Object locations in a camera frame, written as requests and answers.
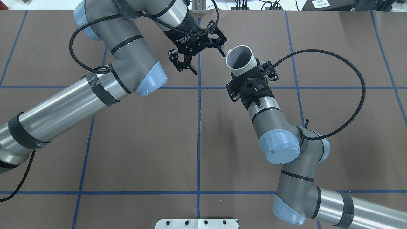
label sticker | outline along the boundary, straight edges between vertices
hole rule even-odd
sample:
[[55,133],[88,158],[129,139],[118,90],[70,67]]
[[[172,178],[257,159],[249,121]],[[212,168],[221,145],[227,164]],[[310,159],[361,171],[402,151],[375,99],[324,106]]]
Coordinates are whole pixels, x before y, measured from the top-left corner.
[[315,8],[330,7],[328,0],[314,0],[312,1]]

wire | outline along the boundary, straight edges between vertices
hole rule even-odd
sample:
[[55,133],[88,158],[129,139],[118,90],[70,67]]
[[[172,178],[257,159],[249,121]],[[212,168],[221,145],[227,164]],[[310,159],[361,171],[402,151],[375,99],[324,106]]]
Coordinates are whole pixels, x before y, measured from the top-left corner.
[[359,72],[359,70],[347,59],[341,57],[338,54],[332,53],[332,52],[328,52],[328,51],[324,51],[324,50],[319,50],[319,49],[305,49],[305,50],[300,50],[294,53],[291,53],[290,55],[287,55],[286,57],[282,58],[280,61],[278,61],[277,63],[273,64],[273,68],[275,68],[277,65],[279,65],[281,62],[285,61],[286,59],[296,55],[296,54],[300,54],[300,53],[324,53],[324,54],[328,54],[331,55],[333,57],[336,57],[338,59],[340,59],[341,61],[345,62],[345,64],[347,64],[355,73],[356,75],[359,77],[360,83],[362,85],[362,95],[360,98],[360,102],[358,107],[356,108],[355,112],[352,114],[352,116],[338,129],[334,130],[333,132],[326,134],[324,136],[320,136],[320,137],[315,137],[315,138],[310,138],[305,136],[302,132],[301,132],[301,137],[307,140],[311,140],[311,141],[316,141],[316,140],[321,140],[321,139],[325,139],[327,137],[330,137],[334,134],[339,133],[339,131],[343,130],[347,125],[349,125],[354,119],[355,117],[359,114],[360,110],[362,109],[363,103],[365,102],[365,97],[366,97],[366,85],[365,85],[365,80],[363,79],[362,74]]
[[17,194],[17,192],[20,190],[21,186],[24,184],[25,179],[27,178],[28,172],[30,171],[31,164],[33,163],[33,160],[34,160],[35,151],[36,150],[34,150],[31,153],[30,161],[28,162],[27,169],[24,173],[23,179],[20,181],[20,184],[17,186],[17,188],[14,190],[14,192],[11,195],[9,195],[8,197],[6,197],[4,199],[0,199],[0,202],[8,201],[9,199],[13,198]]
[[264,2],[264,3],[263,3],[263,5],[261,6],[260,11],[263,10],[263,7],[264,7],[264,5],[266,5],[266,3],[270,3],[270,8],[271,8],[271,5],[273,4],[271,1],[261,1],[261,2]]
[[[163,26],[165,26],[165,27],[167,27],[167,28],[169,28],[169,29],[171,29],[171,30],[174,30],[174,31],[179,32],[179,33],[181,33],[181,34],[184,34],[184,35],[186,35],[186,36],[201,37],[201,36],[206,36],[206,35],[208,35],[209,33],[211,33],[213,30],[215,30],[215,28],[217,27],[217,25],[218,25],[218,23],[219,23],[219,9],[218,9],[218,6],[216,5],[215,0],[211,0],[211,1],[212,1],[213,5],[214,5],[214,7],[215,7],[215,11],[216,11],[216,21],[215,21],[215,23],[208,29],[208,31],[203,32],[203,33],[188,33],[188,32],[179,30],[179,29],[177,29],[177,28],[175,28],[175,27],[173,27],[173,26],[171,26],[171,25],[169,25],[169,24],[167,24],[167,23],[165,23],[165,22],[163,22],[163,21],[161,21],[161,20],[159,20],[159,19],[157,19],[157,18],[153,18],[153,17],[151,17],[150,15],[147,15],[147,14],[145,14],[145,13],[134,13],[134,14],[135,14],[136,16],[138,16],[138,17],[146,17],[146,18],[148,18],[148,19],[151,19],[151,20],[157,22],[158,24],[161,24],[161,25],[163,25]],[[92,72],[92,73],[102,74],[102,75],[103,75],[103,74],[108,74],[108,73],[110,72],[110,69],[109,69],[109,67],[107,67],[107,66],[99,66],[99,67],[97,67],[97,68],[91,68],[91,67],[88,67],[87,65],[85,65],[84,63],[82,63],[82,62],[76,57],[76,55],[75,55],[75,53],[74,53],[74,51],[73,51],[73,43],[74,43],[75,37],[78,35],[78,33],[80,33],[80,32],[81,32],[82,30],[84,30],[85,28],[87,28],[87,27],[89,27],[89,26],[91,26],[91,25],[94,25],[94,24],[96,24],[96,23],[102,22],[102,21],[111,20],[111,19],[120,18],[120,17],[122,17],[121,14],[111,15],[111,16],[107,16],[107,17],[103,17],[103,18],[96,19],[96,20],[94,20],[94,21],[91,21],[91,22],[89,22],[89,23],[87,23],[87,24],[85,24],[85,25],[79,27],[79,28],[72,34],[71,39],[69,40],[69,52],[70,52],[70,54],[71,54],[72,59],[73,59],[77,64],[79,64],[82,68],[84,68],[84,69],[86,69],[86,70],[88,70],[88,71],[90,71],[90,72]]]
[[300,9],[298,8],[297,0],[295,0],[295,6],[297,7],[297,10],[300,11]]

black band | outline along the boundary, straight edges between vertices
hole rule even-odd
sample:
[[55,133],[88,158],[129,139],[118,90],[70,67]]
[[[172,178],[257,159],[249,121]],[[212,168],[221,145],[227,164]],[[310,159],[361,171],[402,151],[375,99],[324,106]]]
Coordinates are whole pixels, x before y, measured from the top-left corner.
[[116,45],[114,48],[112,48],[112,50],[110,51],[110,53],[111,53],[111,54],[114,54],[117,50],[121,49],[123,46],[125,46],[125,45],[127,45],[127,44],[130,44],[130,43],[132,43],[133,41],[138,40],[138,39],[140,39],[140,38],[144,38],[143,35],[141,35],[141,34],[140,34],[140,35],[136,35],[136,36],[133,36],[133,37],[131,37],[131,38],[125,40],[125,41],[121,42],[120,44]]
[[105,90],[96,74],[87,74],[86,79],[88,80],[88,84],[93,93],[95,93],[100,101],[102,101],[106,106],[113,106],[120,102],[120,100],[116,100],[115,98],[113,98],[110,92]]
[[333,225],[333,226],[340,227],[340,228],[349,228],[350,225],[352,224],[353,216],[354,216],[353,200],[352,200],[352,197],[347,194],[341,193],[341,195],[342,195],[342,199],[344,201],[344,211],[342,213],[342,217],[341,217],[341,220],[339,221],[339,223],[337,225]]
[[35,139],[21,126],[18,119],[20,114],[22,113],[19,113],[17,116],[10,119],[8,123],[10,134],[13,136],[14,140],[21,146],[31,150],[41,149],[49,144],[50,142],[42,142]]
[[120,84],[120,86],[123,88],[123,90],[127,93],[127,94],[131,94],[131,92],[129,91],[129,89],[127,89],[127,87],[124,85],[124,83],[122,82],[122,80],[119,78],[119,76],[117,75],[116,71],[114,70],[112,64],[109,64],[109,68],[110,71],[112,72],[114,78],[116,79],[116,81]]
[[171,7],[173,7],[174,3],[175,3],[175,0],[172,0],[172,1],[170,2],[170,4],[169,4],[167,7],[165,7],[165,9],[164,9],[163,11],[161,11],[161,12],[159,12],[159,13],[157,13],[157,14],[152,15],[152,17],[153,17],[153,18],[157,18],[157,17],[163,16],[166,12],[168,12],[168,11],[171,9]]
[[315,208],[314,215],[311,217],[311,219],[315,219],[315,217],[317,217],[317,214],[319,212],[319,207],[321,206],[321,189],[318,186],[317,186],[317,191],[318,191],[317,207]]
[[18,166],[19,165],[12,165],[12,164],[5,163],[4,161],[0,161],[0,167],[1,168],[14,169],[14,168],[17,168]]
[[263,109],[263,110],[257,112],[257,113],[253,116],[252,122],[254,122],[254,119],[257,117],[257,115],[261,114],[262,112],[265,112],[266,110],[279,110],[279,111],[281,111],[281,109],[280,109],[280,108],[277,108],[277,107],[267,107],[267,108],[265,108],[265,109]]
[[314,181],[313,178],[309,178],[309,177],[306,177],[306,176],[301,176],[301,175],[298,175],[298,174],[295,174],[295,173],[290,173],[290,172],[287,172],[285,170],[281,170],[281,173],[285,174],[285,175],[288,175],[288,176],[292,176],[292,177],[301,179],[301,180],[305,180],[305,181],[311,181],[311,182]]

blue tape line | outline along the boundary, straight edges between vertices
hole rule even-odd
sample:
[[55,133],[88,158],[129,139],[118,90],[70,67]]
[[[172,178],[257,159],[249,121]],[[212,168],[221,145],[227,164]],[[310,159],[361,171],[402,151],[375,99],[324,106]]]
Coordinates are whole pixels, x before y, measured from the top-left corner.
[[67,86],[0,86],[9,89],[65,89]]
[[196,195],[195,191],[82,192],[82,195]]
[[[287,24],[287,34],[288,34],[288,41],[290,43],[290,52],[293,53],[294,52],[293,51],[293,43],[291,41],[290,25],[289,25],[289,22],[288,22],[288,13],[287,13],[287,11],[285,11],[285,22]],[[302,125],[305,125],[304,113],[302,112],[300,87],[299,87],[299,84],[298,84],[297,69],[295,68],[294,56],[291,57],[291,61],[293,62],[294,79],[295,79],[295,86],[296,86],[296,89],[297,89],[298,105],[300,106],[301,122],[302,122]]]
[[[68,86],[0,86],[8,89],[65,89]],[[271,86],[271,89],[297,89],[296,86]],[[163,86],[160,89],[199,89],[197,86]],[[226,89],[226,87],[201,86],[201,89]],[[362,89],[362,87],[335,87],[335,86],[299,86],[299,89]],[[366,89],[393,90],[393,87],[366,87]],[[407,87],[396,87],[405,90]]]
[[[10,195],[13,191],[0,191],[0,195]],[[77,195],[78,192],[61,191],[18,191],[18,195]]]
[[376,33],[377,42],[379,43],[380,51],[382,52],[384,63],[386,64],[387,72],[389,73],[390,81],[392,82],[394,93],[396,94],[397,102],[398,102],[398,105],[400,106],[401,114],[403,115],[404,123],[407,126],[407,117],[406,117],[406,114],[404,113],[404,109],[403,109],[403,105],[401,104],[400,97],[398,96],[397,88],[394,83],[392,72],[390,71],[389,63],[387,62],[386,55],[384,54],[384,50],[383,50],[383,47],[382,47],[382,44],[380,41],[379,33],[378,33],[377,27],[376,27],[376,21],[374,20],[374,15],[373,15],[372,10],[370,10],[370,15],[372,17],[372,22],[373,22],[374,31]]
[[81,195],[82,195],[82,188],[83,188],[83,180],[85,179],[85,171],[86,171],[86,165],[87,165],[87,163],[88,163],[88,156],[89,156],[89,149],[90,149],[90,140],[92,139],[92,133],[93,133],[93,126],[94,126],[94,123],[95,123],[95,116],[92,117],[92,122],[90,123],[88,144],[87,144],[87,146],[86,146],[85,159],[83,160],[81,182],[80,182],[80,184],[79,184],[78,199],[77,199],[77,204],[76,204],[76,208],[75,208],[75,214],[74,214],[74,220],[73,220],[73,223],[72,223],[72,229],[75,229],[75,227],[76,227],[76,221],[77,221],[77,218],[78,218],[79,205],[80,205],[80,203],[81,203]]
[[276,194],[276,191],[200,191],[202,195],[265,195]]
[[402,190],[402,189],[394,189],[394,190],[337,190],[336,192],[341,192],[341,193],[354,193],[354,194],[359,194],[359,193],[407,193],[407,190]]
[[106,55],[107,55],[107,46],[105,46],[105,54],[103,54],[102,65],[105,65],[105,64],[106,64]]
[[198,131],[197,131],[197,219],[201,217],[201,54],[198,53]]
[[3,71],[3,74],[2,74],[1,79],[0,79],[0,86],[3,84],[4,78],[6,77],[7,68],[9,67],[11,57],[13,56],[15,46],[17,45],[17,41],[18,41],[18,38],[20,37],[21,30],[23,29],[25,19],[27,18],[27,14],[28,14],[28,10],[26,10],[26,12],[24,13],[24,17],[23,17],[23,20],[21,21],[20,28],[18,29],[17,36],[15,37],[13,47],[11,48],[9,58],[7,59],[6,66],[4,67],[4,71]]
[[[346,194],[385,194],[407,193],[407,189],[391,190],[336,190]],[[0,195],[10,195],[13,191],[0,191]],[[197,191],[88,191],[81,195],[196,195]],[[78,195],[79,192],[61,191],[19,191],[17,195]],[[274,195],[276,191],[199,191],[200,195]]]
[[194,86],[163,86],[160,89],[198,89]]

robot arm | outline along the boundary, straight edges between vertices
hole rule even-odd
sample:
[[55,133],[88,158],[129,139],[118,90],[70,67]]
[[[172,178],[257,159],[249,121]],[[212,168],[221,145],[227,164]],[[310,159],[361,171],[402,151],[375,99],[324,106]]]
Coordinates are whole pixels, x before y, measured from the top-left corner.
[[228,52],[232,79],[226,85],[233,102],[239,98],[249,112],[266,159],[283,164],[274,200],[274,214],[291,224],[315,218],[339,228],[405,228],[407,213],[314,185],[317,164],[329,155],[326,138],[284,117],[268,82],[278,79],[270,62],[260,63],[247,46]]
[[[123,17],[102,21],[84,30],[94,40],[103,40],[115,60],[108,64],[107,74],[88,72],[58,94],[20,113],[0,126],[0,174],[24,163],[29,154],[49,144],[83,120],[114,106],[125,96],[136,92],[144,97],[163,86],[167,76],[154,56],[131,13],[146,12],[185,33],[202,33],[184,0],[84,0],[74,11],[75,22],[83,26],[90,21],[122,13]],[[226,38],[215,27],[219,39],[188,36],[159,25],[177,46],[169,56],[179,71],[191,69],[190,61],[205,47],[221,51]],[[178,53],[185,54],[180,62]]]

